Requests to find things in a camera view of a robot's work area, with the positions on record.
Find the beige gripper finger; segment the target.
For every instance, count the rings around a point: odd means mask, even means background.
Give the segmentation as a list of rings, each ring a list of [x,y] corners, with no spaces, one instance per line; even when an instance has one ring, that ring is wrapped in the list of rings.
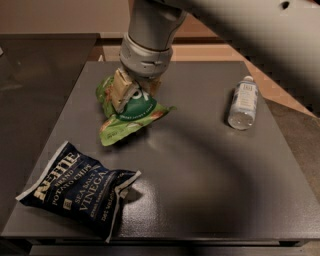
[[[115,71],[111,89],[111,100],[117,113],[121,113],[124,110],[124,107],[138,89],[138,83],[123,68],[118,68]]]
[[[141,87],[145,92],[154,97],[158,92],[161,85],[161,79],[155,78],[152,80],[146,80],[141,83]]]

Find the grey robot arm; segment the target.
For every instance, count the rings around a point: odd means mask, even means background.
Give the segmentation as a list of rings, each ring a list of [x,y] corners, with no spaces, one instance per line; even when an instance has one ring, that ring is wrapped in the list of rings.
[[[188,14],[320,115],[319,0],[134,0],[125,70],[138,80],[161,76]]]

